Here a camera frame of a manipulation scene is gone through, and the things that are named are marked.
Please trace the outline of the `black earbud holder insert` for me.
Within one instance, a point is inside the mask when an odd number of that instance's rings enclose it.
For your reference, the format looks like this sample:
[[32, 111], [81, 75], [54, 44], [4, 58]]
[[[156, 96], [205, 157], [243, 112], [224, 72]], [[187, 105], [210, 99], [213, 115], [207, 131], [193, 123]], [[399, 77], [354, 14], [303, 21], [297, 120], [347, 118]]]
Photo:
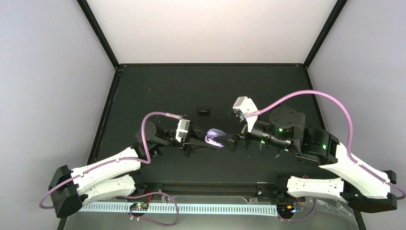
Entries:
[[197, 108], [197, 112], [202, 115], [207, 115], [210, 113], [210, 111], [211, 111], [211, 109], [209, 107], [198, 107]]

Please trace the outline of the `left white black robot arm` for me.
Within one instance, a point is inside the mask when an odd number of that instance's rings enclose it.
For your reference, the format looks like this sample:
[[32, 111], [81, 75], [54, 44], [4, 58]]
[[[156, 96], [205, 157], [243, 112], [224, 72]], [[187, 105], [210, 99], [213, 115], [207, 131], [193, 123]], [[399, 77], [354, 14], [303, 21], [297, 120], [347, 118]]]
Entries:
[[[147, 121], [144, 132], [150, 157], [158, 155], [160, 147], [174, 147], [187, 156], [216, 150], [223, 145], [214, 138], [225, 135], [216, 128], [205, 131], [186, 119], [180, 120], [176, 129], [168, 130]], [[135, 144], [112, 157], [74, 169], [60, 166], [48, 186], [48, 197], [52, 201], [50, 209], [61, 219], [75, 214], [87, 204], [130, 196], [144, 185], [141, 179], [137, 179], [136, 171], [146, 160], [141, 132], [138, 132]]]

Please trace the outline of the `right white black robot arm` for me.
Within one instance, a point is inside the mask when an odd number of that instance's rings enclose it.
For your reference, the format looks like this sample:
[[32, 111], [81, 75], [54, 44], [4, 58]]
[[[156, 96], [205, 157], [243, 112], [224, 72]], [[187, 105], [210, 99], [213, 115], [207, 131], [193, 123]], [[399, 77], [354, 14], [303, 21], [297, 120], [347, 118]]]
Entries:
[[346, 147], [335, 136], [323, 129], [306, 127], [305, 115], [291, 107], [277, 106], [268, 122], [256, 120], [252, 128], [245, 126], [239, 134], [219, 136], [215, 141], [231, 151], [239, 142], [245, 146], [257, 142], [281, 153], [292, 153], [297, 161], [335, 174], [330, 179], [280, 175], [272, 188], [280, 201], [299, 197], [332, 199], [365, 213], [397, 208], [397, 198], [390, 188], [396, 179], [393, 171], [374, 170], [356, 157], [348, 157]]

